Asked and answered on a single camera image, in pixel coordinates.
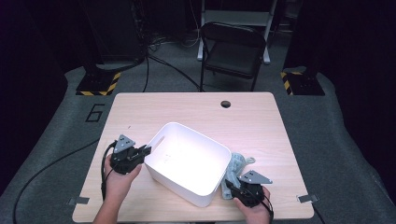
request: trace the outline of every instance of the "human hand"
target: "human hand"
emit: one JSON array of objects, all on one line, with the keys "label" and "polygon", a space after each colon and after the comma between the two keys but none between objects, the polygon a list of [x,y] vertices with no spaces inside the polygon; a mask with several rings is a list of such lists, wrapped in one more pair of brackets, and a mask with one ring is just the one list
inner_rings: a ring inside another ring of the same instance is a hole
[{"label": "human hand", "polygon": [[111,155],[105,160],[105,176],[106,176],[106,200],[113,203],[121,204],[131,188],[134,179],[139,175],[142,164],[138,164],[131,173],[122,175],[112,171],[110,166]]},{"label": "human hand", "polygon": [[[270,199],[270,191],[262,186],[262,190],[264,191],[265,199],[263,202],[269,206]],[[247,224],[269,224],[271,223],[271,217],[268,210],[259,203],[254,207],[246,207],[238,198],[233,198],[236,206],[239,210],[244,214]]]}]

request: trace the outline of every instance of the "metal bracket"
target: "metal bracket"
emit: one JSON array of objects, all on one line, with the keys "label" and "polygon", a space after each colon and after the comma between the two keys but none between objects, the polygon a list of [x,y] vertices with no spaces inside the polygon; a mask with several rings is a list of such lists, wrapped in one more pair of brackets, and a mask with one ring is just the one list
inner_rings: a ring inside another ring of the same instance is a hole
[{"label": "metal bracket", "polygon": [[114,147],[114,153],[122,152],[123,150],[129,147],[133,147],[134,145],[135,145],[135,141],[121,134],[119,137],[119,141],[117,141],[116,147]]},{"label": "metal bracket", "polygon": [[69,205],[76,205],[78,203],[82,204],[87,204],[90,198],[82,198],[82,197],[76,197],[76,198],[71,198],[67,204]]},{"label": "metal bracket", "polygon": [[316,194],[307,194],[307,195],[303,195],[303,196],[298,196],[297,195],[297,200],[300,203],[315,203],[317,201],[319,201],[319,197]]},{"label": "metal bracket", "polygon": [[244,175],[239,176],[239,180],[249,184],[272,184],[273,181],[256,171],[250,170]]}]

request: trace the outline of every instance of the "human arm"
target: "human arm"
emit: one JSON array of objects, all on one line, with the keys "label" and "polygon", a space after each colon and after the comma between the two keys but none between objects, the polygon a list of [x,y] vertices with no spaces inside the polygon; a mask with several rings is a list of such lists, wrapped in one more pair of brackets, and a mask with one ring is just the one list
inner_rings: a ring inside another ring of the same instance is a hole
[{"label": "human arm", "polygon": [[132,182],[142,169],[142,164],[138,164],[131,173],[126,175],[112,172],[110,158],[111,155],[108,155],[105,160],[106,198],[96,214],[93,224],[117,223],[121,204],[128,194]]},{"label": "human arm", "polygon": [[[270,199],[270,191],[262,186],[262,190],[264,191],[265,199],[263,202],[269,206]],[[269,224],[271,223],[271,216],[268,210],[259,203],[254,207],[246,207],[238,198],[233,198],[236,206],[239,210],[244,214],[247,224]]]}]

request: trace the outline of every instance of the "wire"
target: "wire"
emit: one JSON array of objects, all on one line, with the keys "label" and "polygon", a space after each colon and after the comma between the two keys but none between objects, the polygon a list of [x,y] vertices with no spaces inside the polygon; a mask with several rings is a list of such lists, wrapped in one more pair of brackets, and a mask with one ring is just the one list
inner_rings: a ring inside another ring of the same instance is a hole
[{"label": "wire", "polygon": [[274,220],[274,208],[270,202],[270,199],[267,196],[263,195],[264,199],[268,200],[268,203],[269,203],[269,206],[268,206],[262,200],[258,199],[256,197],[256,195],[254,195],[250,190],[248,190],[248,189],[244,189],[244,190],[247,191],[247,193],[249,193],[256,201],[260,202],[267,209],[268,213],[270,214],[270,218],[271,218],[270,223],[271,223],[272,220]]},{"label": "wire", "polygon": [[105,160],[106,160],[106,155],[107,155],[107,152],[111,148],[116,146],[116,144],[117,144],[117,140],[114,140],[114,142],[112,144],[108,145],[108,147],[106,148],[105,153],[103,154],[103,158],[102,158],[102,165],[101,165],[100,172],[101,172],[101,177],[102,177],[101,190],[102,190],[102,198],[103,198],[103,200],[105,200],[105,197],[106,197],[106,178],[105,178]]},{"label": "wire", "polygon": [[314,211],[317,213],[318,217],[320,218],[320,221],[325,224],[323,217],[321,216],[320,212],[318,211],[318,209],[312,204],[312,207],[314,208]]},{"label": "wire", "polygon": [[83,149],[85,149],[85,148],[87,148],[87,147],[90,147],[91,145],[93,145],[94,143],[96,143],[96,142],[98,142],[98,141],[99,141],[99,139],[96,139],[96,140],[94,140],[93,142],[89,143],[88,145],[86,145],[86,146],[84,146],[84,147],[81,147],[81,148],[79,148],[79,149],[76,149],[76,150],[74,150],[74,151],[72,151],[72,152],[70,152],[70,153],[68,153],[68,154],[66,154],[66,155],[64,155],[64,156],[62,156],[62,157],[59,158],[58,160],[53,161],[52,163],[48,164],[47,166],[45,166],[44,168],[42,168],[40,171],[38,171],[37,173],[35,173],[35,175],[33,175],[33,176],[26,182],[26,184],[23,186],[23,188],[21,189],[20,193],[19,193],[18,196],[17,196],[17,201],[14,203],[14,209],[12,210],[12,222],[13,222],[14,224],[17,223],[17,207],[18,207],[18,202],[19,202],[19,200],[20,200],[20,198],[21,198],[23,192],[26,190],[27,186],[28,186],[38,175],[40,175],[43,171],[47,170],[49,167],[51,167],[53,164],[57,163],[58,161],[61,161],[61,160],[63,160],[64,158],[69,157],[69,156],[75,154],[76,152],[79,152],[79,151],[81,151],[81,150],[83,150]]},{"label": "wire", "polygon": [[198,42],[198,40],[199,40],[199,34],[200,34],[200,32],[199,32],[199,27],[198,27],[198,22],[197,22],[197,19],[195,18],[194,10],[192,9],[192,2],[191,2],[191,0],[190,0],[190,9],[191,9],[191,14],[192,14],[192,16],[194,17],[195,27],[197,28],[197,37],[196,37],[194,43],[192,43],[192,44],[190,44],[190,45],[181,44],[182,46],[184,46],[184,47],[186,47],[186,48],[190,48],[190,47],[194,46],[194,45]]},{"label": "wire", "polygon": [[178,68],[174,67],[172,64],[167,63],[166,61],[159,59],[155,56],[149,55],[148,56],[151,60],[154,60],[157,63],[162,63],[164,65],[167,65],[175,70],[177,70],[183,77],[185,77],[186,79],[188,79],[198,90],[200,89],[200,86],[194,81],[192,80],[192,78],[190,78],[187,74],[185,74],[184,72],[180,71]]},{"label": "wire", "polygon": [[149,83],[149,56],[146,55],[146,61],[148,62],[148,71],[146,74],[146,84],[145,84],[145,88],[142,90],[142,92],[146,91],[146,87],[148,86]]}]

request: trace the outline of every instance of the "white plastic bin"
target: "white plastic bin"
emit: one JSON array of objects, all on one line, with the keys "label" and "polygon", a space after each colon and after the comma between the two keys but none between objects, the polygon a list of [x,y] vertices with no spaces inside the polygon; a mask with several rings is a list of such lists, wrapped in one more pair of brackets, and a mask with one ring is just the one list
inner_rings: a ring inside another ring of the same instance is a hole
[{"label": "white plastic bin", "polygon": [[155,180],[196,206],[212,202],[231,160],[230,149],[176,122],[165,124],[148,146],[145,164]]}]

